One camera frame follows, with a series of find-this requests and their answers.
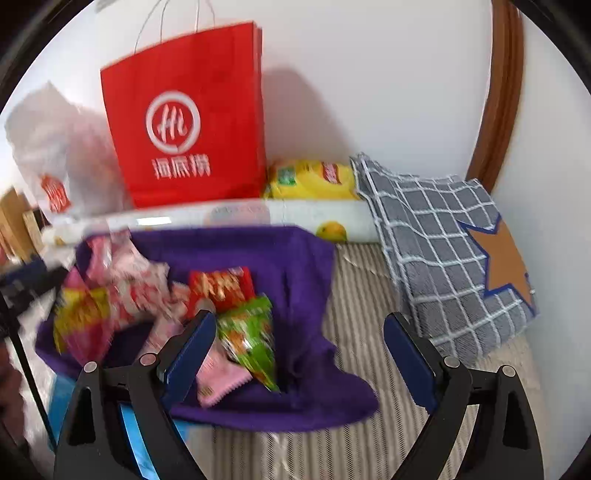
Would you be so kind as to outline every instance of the green snack bag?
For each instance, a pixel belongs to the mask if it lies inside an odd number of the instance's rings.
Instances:
[[[229,357],[247,368],[271,391],[275,383],[275,355],[271,325],[271,301],[257,297],[217,318],[217,335]]]

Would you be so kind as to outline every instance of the gray checkered towel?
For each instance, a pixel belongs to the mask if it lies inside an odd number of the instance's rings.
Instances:
[[[513,290],[483,295],[486,257],[458,224],[495,226],[499,212],[477,180],[396,175],[365,154],[351,164],[401,295],[397,303],[419,335],[472,365],[525,329],[532,314]]]

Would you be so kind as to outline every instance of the yellow snack bag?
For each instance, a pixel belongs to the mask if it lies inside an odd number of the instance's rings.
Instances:
[[[269,170],[269,192],[275,199],[359,200],[349,165],[300,160]]]

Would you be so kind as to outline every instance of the white plastic bag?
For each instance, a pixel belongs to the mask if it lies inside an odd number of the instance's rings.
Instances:
[[[6,121],[25,182],[53,224],[129,209],[106,118],[69,103],[47,83]]]

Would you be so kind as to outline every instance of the striped carpet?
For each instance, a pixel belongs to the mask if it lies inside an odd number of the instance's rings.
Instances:
[[[427,420],[425,410],[413,403],[382,341],[382,324],[394,310],[392,284],[379,245],[339,245],[323,333],[338,346],[338,367],[372,386],[379,411],[360,423],[311,433],[252,433],[215,427],[214,479],[391,479]],[[543,402],[525,338],[507,343],[494,354],[477,367],[496,371],[503,363],[513,364],[540,430],[545,418]],[[468,407],[441,479],[455,477],[476,413],[477,407]]]

